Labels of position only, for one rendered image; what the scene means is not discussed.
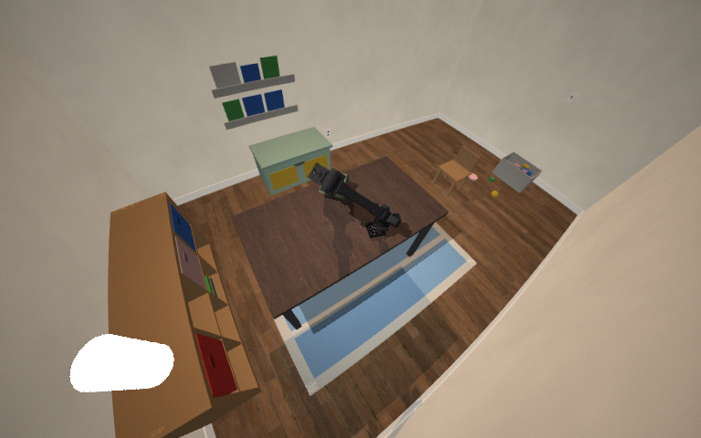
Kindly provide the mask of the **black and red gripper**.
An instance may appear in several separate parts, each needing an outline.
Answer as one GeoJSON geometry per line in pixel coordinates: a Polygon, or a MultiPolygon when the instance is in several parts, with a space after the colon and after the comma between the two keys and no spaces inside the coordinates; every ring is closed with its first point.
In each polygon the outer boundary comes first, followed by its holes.
{"type": "Polygon", "coordinates": [[[376,217],[374,217],[374,222],[375,222],[375,226],[376,226],[376,229],[377,229],[378,233],[381,233],[381,232],[384,231],[384,230],[385,230],[385,231],[388,231],[388,230],[389,230],[389,227],[383,227],[386,221],[385,221],[385,222],[384,222],[384,221],[380,221],[380,220],[378,220],[376,217]]]}

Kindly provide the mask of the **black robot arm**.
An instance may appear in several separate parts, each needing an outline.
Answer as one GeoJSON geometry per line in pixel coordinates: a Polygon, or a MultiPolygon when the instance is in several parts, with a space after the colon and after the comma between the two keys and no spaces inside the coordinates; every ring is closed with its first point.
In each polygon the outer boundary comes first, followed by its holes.
{"type": "Polygon", "coordinates": [[[396,228],[398,223],[402,220],[399,214],[393,215],[388,206],[381,206],[377,203],[373,203],[363,195],[351,189],[344,182],[346,176],[334,168],[332,168],[330,171],[318,163],[315,163],[308,178],[319,184],[321,186],[320,190],[329,196],[334,197],[336,193],[344,195],[353,202],[367,209],[372,215],[376,216],[378,220],[384,222],[386,221],[383,227],[389,227],[389,225],[392,225],[396,228]]]}

